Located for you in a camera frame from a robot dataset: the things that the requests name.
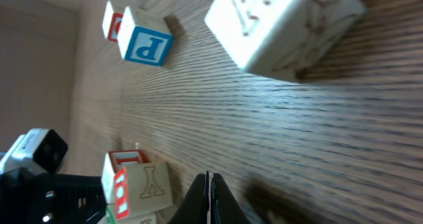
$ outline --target letter block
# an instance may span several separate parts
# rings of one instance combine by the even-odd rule
[[[215,0],[205,22],[243,71],[296,82],[364,13],[359,0]]]
[[[117,42],[123,13],[123,7],[115,5],[111,1],[107,1],[102,24],[104,37],[106,39],[112,42]]]
[[[147,157],[140,150],[109,151],[104,158],[101,184],[104,197],[108,204],[114,203],[113,178],[114,175],[126,165],[148,163]]]
[[[166,163],[121,168],[114,176],[116,219],[145,215],[173,204]]]
[[[146,65],[162,65],[173,37],[165,20],[133,7],[126,7],[118,45],[122,58]]]
[[[145,215],[138,215],[136,217],[125,218],[121,220],[116,219],[114,214],[114,204],[107,205],[106,207],[106,223],[107,224],[156,224],[157,216],[154,212]]]

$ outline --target blue frame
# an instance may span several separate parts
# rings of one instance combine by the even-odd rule
[[[142,59],[132,59],[131,58],[131,54],[132,54],[132,52],[134,50],[134,46],[135,46],[135,41],[137,39],[137,35],[140,32],[143,32],[143,33],[146,33],[146,34],[150,34],[152,36],[158,36],[160,38],[164,38],[164,39],[168,39],[169,40],[167,42],[167,45],[165,46],[165,49],[163,49],[163,53],[161,54],[161,57],[159,59],[159,62],[157,62],[157,63],[151,63],[150,61],[145,61],[145,60],[142,60]],[[131,41],[130,41],[130,43],[128,45],[128,49],[126,50],[125,60],[132,61],[132,62],[137,62],[137,63],[143,63],[143,64],[146,64],[146,65],[160,66],[160,65],[163,64],[163,61],[165,60],[165,57],[167,55],[167,52],[169,51],[169,48],[170,48],[170,46],[172,44],[172,41],[173,41],[173,36],[170,35],[170,34],[165,34],[165,33],[162,33],[162,32],[157,32],[157,31],[154,31],[154,30],[151,30],[151,29],[147,29],[147,28],[143,28],[143,27],[140,27],[140,26],[136,26],[135,29],[134,29],[134,31],[132,32]]]

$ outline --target camera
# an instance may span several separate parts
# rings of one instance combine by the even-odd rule
[[[34,175],[55,173],[63,164],[68,146],[53,130],[34,128],[20,135],[0,161],[0,174],[25,168]]]

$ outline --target wooden table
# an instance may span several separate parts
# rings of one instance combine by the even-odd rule
[[[66,172],[100,175],[106,151],[138,142],[168,162],[176,204],[209,170],[253,223],[256,206],[423,223],[423,0],[363,0],[367,17],[302,84],[238,70],[204,24],[213,0],[113,0],[167,16],[175,37],[164,67],[122,61],[106,1],[81,11]]]

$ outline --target gray wall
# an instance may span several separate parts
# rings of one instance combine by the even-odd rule
[[[30,128],[69,135],[77,13],[0,0],[0,151]]]

